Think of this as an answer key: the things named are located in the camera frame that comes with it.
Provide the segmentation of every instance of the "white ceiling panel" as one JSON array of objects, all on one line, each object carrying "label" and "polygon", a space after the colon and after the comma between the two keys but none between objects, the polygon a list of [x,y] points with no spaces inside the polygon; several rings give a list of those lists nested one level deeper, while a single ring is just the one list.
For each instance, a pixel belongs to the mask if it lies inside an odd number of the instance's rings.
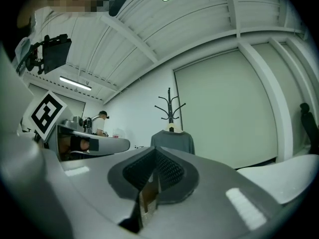
[{"label": "white ceiling panel", "polygon": [[[247,31],[304,29],[285,0],[127,0],[114,18],[107,18],[107,12],[91,17],[64,14],[45,25],[50,12],[50,8],[36,12],[32,42],[42,41],[46,34],[52,38],[66,33],[72,45],[66,66],[37,79],[104,101],[154,63],[206,41]],[[62,83],[61,75],[91,86],[92,91]]]},{"label": "white ceiling panel", "polygon": [[231,30],[226,4],[208,7],[168,24],[147,39],[147,44],[163,58],[183,46],[223,31]]},{"label": "white ceiling panel", "polygon": [[70,36],[72,45],[67,62],[87,70],[95,47],[106,28],[98,17],[78,17]]},{"label": "white ceiling panel", "polygon": [[278,25],[278,5],[263,2],[240,2],[238,12],[242,27]]},{"label": "white ceiling panel", "polygon": [[137,71],[151,66],[152,61],[139,49],[135,49],[108,78],[117,86],[132,78]]},{"label": "white ceiling panel", "polygon": [[130,41],[109,28],[95,51],[89,71],[107,79],[133,49]]}]

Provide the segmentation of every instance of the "metal arm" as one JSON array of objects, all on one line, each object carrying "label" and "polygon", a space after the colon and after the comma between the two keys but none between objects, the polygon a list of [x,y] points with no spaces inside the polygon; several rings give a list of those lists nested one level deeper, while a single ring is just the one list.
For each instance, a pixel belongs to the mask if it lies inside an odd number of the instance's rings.
[{"label": "metal arm", "polygon": [[[162,98],[162,97],[159,97],[159,98]],[[166,98],[162,98],[162,99],[165,99],[165,101],[167,102],[167,104],[168,104],[168,101],[167,101],[167,99]]]},{"label": "metal arm", "polygon": [[178,98],[178,96],[177,96],[177,97],[174,97],[170,102],[172,102],[175,98]]},{"label": "metal arm", "polygon": [[177,112],[177,110],[179,110],[180,108],[182,108],[184,105],[186,105],[186,103],[184,103],[182,106],[178,107],[178,108],[175,110],[175,112],[173,113],[173,116],[174,116],[174,114]]},{"label": "metal arm", "polygon": [[155,106],[156,108],[159,108],[160,110],[162,110],[162,111],[164,111],[166,114],[167,114],[167,116],[168,116],[168,118],[169,118],[169,115],[168,115],[168,113],[167,113],[167,111],[165,111],[164,109],[162,109],[162,108],[160,108],[160,107],[158,107],[158,106]]}]

